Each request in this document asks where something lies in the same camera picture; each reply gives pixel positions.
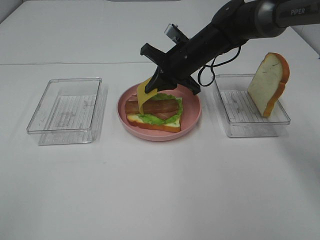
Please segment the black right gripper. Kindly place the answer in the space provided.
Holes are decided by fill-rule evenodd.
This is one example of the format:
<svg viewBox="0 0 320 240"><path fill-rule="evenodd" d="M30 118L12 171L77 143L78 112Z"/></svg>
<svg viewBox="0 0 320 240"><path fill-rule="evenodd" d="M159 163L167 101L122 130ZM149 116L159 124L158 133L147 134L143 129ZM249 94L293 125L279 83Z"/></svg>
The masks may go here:
<svg viewBox="0 0 320 240"><path fill-rule="evenodd" d="M157 68L144 87L144 92L173 90L183 85L196 95L201 88L191 74L213 58L246 42L246 39L231 37L222 28L209 23L188 42L176 44L166 53L146 43L141 47L140 54L154 62Z"/></svg>

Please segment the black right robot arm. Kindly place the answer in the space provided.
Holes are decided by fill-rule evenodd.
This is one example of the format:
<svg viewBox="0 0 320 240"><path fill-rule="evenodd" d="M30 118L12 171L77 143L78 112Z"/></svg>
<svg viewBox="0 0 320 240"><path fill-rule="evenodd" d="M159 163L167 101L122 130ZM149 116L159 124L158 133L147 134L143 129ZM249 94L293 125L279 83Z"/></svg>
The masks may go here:
<svg viewBox="0 0 320 240"><path fill-rule="evenodd" d="M144 92L173 90L183 85L196 95L201 87L191 75L213 58L241 47L250 39L274 38L287 27L319 22L318 0L231 0L192 38L169 25L167 36L175 46L168 52L148 43L140 49L141 55L157 65Z"/></svg>

